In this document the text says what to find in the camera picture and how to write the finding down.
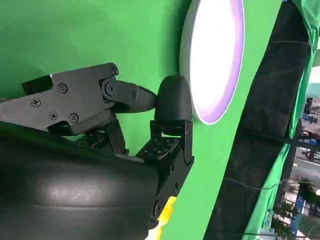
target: black plastic housing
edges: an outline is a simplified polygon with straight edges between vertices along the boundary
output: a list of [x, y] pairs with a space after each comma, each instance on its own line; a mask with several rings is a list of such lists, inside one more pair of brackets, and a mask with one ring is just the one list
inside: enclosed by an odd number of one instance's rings
[[143, 240], [158, 186], [139, 158], [0, 123], [1, 240]]

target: green backdrop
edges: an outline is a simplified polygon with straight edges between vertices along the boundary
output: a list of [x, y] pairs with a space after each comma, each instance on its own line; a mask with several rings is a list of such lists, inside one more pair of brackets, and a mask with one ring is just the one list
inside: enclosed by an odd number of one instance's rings
[[[243, 0], [245, 48], [237, 90], [217, 124], [194, 124], [195, 163], [164, 227], [164, 240], [203, 237], [281, 2]], [[190, 0], [2, 0], [0, 96], [21, 96], [20, 83], [43, 75], [107, 62], [117, 64], [118, 80], [157, 92], [165, 76], [179, 71], [180, 38], [189, 4]], [[131, 154], [149, 139], [153, 114], [119, 116]]]

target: wire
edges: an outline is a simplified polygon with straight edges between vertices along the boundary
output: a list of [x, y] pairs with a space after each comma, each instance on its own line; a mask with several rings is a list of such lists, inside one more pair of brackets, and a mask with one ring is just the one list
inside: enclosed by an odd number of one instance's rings
[[[270, 236], [275, 237], [274, 234], [259, 234], [259, 233], [249, 233], [249, 232], [214, 232], [215, 234], [228, 234], [228, 235], [237, 235], [237, 236], [243, 236], [243, 235], [251, 235], [251, 236]], [[296, 238], [306, 239], [306, 238], [312, 238], [312, 239], [320, 239], [320, 236], [296, 236]]]
[[237, 180], [234, 180], [232, 178], [228, 178], [228, 177], [224, 177], [223, 178], [224, 180], [227, 180], [227, 181], [230, 181], [230, 182], [234, 182], [234, 183], [237, 183], [237, 184], [240, 184], [242, 185], [243, 187], [246, 187], [248, 189], [253, 189], [253, 190], [271, 190], [273, 189], [275, 186], [279, 186], [281, 185], [282, 183], [284, 182], [287, 182], [287, 184], [313, 184], [314, 181], [310, 182], [310, 181], [293, 181], [293, 182], [288, 182], [289, 180], [288, 179], [283, 179], [281, 180], [279, 183], [275, 183], [273, 184], [272, 186], [270, 187], [254, 187], [254, 186], [249, 186], [245, 183], [242, 183], [240, 181], [237, 181]]
[[277, 44], [277, 43], [305, 44], [305, 45], [309, 45], [312, 49], [314, 49], [314, 46], [312, 46], [310, 43], [303, 42], [303, 41], [279, 40], [279, 41], [272, 41], [271, 43], [274, 43], [274, 44]]

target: black metal bracket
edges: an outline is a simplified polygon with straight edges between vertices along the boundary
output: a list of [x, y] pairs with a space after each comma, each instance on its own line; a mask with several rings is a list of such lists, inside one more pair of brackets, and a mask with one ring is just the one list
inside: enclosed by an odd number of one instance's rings
[[0, 121], [75, 136], [108, 125], [115, 113], [144, 112], [156, 95], [116, 81], [113, 63], [50, 74], [23, 83], [27, 96], [0, 103]]
[[118, 119], [104, 127], [94, 128], [86, 132], [85, 136], [75, 143], [87, 148], [100, 149], [117, 154], [129, 154]]
[[169, 197], [176, 197], [194, 163], [192, 156], [193, 123], [188, 120], [151, 121], [151, 139], [136, 157], [155, 168], [159, 175], [158, 189], [149, 228], [158, 218]]

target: green fabric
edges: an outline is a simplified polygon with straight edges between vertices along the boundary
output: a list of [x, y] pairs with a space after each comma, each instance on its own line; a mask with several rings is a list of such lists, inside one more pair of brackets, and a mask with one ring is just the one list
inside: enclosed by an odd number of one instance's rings
[[[164, 228], [164, 240], [203, 238], [281, 1], [243, 3], [245, 49], [237, 90], [217, 124], [195, 121], [195, 163]], [[107, 62], [117, 64], [117, 79], [157, 92], [164, 77], [179, 71], [181, 32], [189, 4], [190, 0], [2, 0], [0, 96], [21, 96], [20, 83], [43, 75]], [[119, 115], [130, 154], [150, 138], [153, 115], [154, 111]]]
[[[319, 0], [293, 0], [294, 4], [300, 10], [304, 19], [304, 25], [309, 35], [309, 43], [312, 46], [307, 65], [302, 74], [301, 82], [298, 87], [297, 98], [292, 111], [290, 126], [290, 136], [293, 137], [298, 120], [305, 103], [306, 89], [314, 63], [315, 55], [317, 53], [317, 46], [319, 40], [320, 28], [320, 1]], [[290, 150], [290, 145], [285, 144], [277, 156], [275, 163], [263, 185], [264, 188], [269, 188], [274, 184], [279, 183], [284, 162]], [[246, 233], [259, 233], [260, 228], [264, 224], [264, 219], [268, 209], [272, 209], [275, 204], [278, 186], [270, 190], [262, 190], [260, 192], [258, 201], [255, 205], [254, 211], [251, 215], [249, 223], [245, 229]], [[245, 235], [243, 240], [254, 240], [255, 236]]]

